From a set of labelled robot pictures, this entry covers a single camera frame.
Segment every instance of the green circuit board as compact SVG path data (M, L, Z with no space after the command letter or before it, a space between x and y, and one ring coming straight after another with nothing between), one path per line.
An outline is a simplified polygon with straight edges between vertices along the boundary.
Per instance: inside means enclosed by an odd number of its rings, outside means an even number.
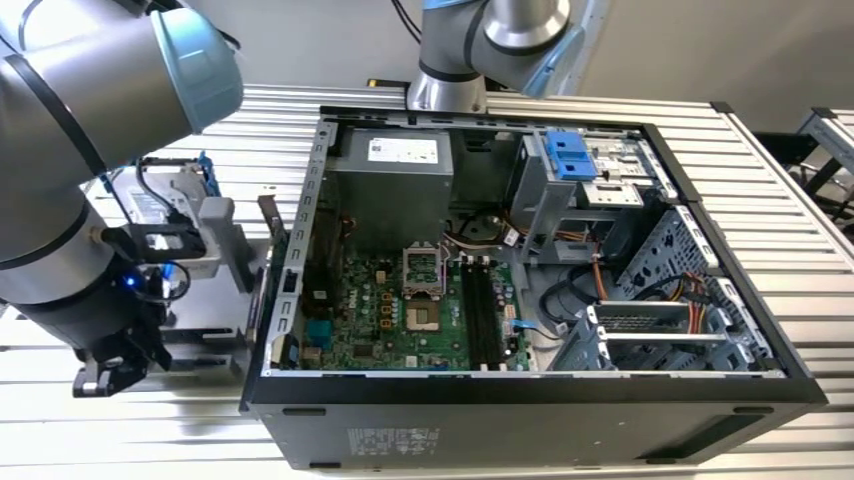
M303 355L303 368L323 370L471 370L459 263L449 262L446 292L439 301L402 296L400 257L346 257L340 307L332 319L331 342ZM513 286L506 265L493 269L495 290ZM514 305L515 298L503 300ZM499 332L505 308L497 303ZM507 368L527 370L523 336ZM306 345L312 346L311 339Z

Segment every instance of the ram slot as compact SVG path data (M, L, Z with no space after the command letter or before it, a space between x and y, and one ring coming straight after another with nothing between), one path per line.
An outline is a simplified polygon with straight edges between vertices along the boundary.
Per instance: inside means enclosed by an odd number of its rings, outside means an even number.
M465 264L462 282L471 368L479 370L486 365L498 370L502 344L489 265Z

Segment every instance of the white wall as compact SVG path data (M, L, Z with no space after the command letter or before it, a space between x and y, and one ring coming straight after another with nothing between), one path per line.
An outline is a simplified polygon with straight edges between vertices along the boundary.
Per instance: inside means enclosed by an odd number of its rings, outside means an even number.
M368 78L415 78L419 46L388 0L188 3L243 43L247 83L355 87ZM402 3L421 24L421 0Z
M611 0L579 94L725 100L755 129L854 107L853 0Z

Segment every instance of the label sticker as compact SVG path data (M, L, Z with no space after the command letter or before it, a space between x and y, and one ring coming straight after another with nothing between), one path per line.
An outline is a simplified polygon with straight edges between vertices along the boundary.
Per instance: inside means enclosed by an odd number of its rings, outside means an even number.
M509 247L515 247L518 241L519 241L519 232L517 231L515 228L511 228L510 231L507 232L507 235L505 235L505 243L507 244Z
M358 456L433 455L438 428L348 428L350 453Z
M138 223L160 225L166 223L166 207L142 190L131 190L131 201L136 210L131 210L131 216Z
M372 138L370 162L439 163L439 142L410 138Z

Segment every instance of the blue connector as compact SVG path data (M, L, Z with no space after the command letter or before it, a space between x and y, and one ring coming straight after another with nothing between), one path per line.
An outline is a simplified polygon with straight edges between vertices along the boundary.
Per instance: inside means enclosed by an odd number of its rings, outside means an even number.
M204 154L204 150L202 150L202 154L199 155L196 162L199 163L202 172L204 173L204 189L208 192L208 195L211 197L222 197L223 193L219 190L219 182L216 181L216 174L214 173L214 161Z
M322 348L324 352L332 348L332 322L330 320L310 320L307 333L312 347Z
M561 180L590 181L599 172L578 132L546 132L546 152L558 167Z

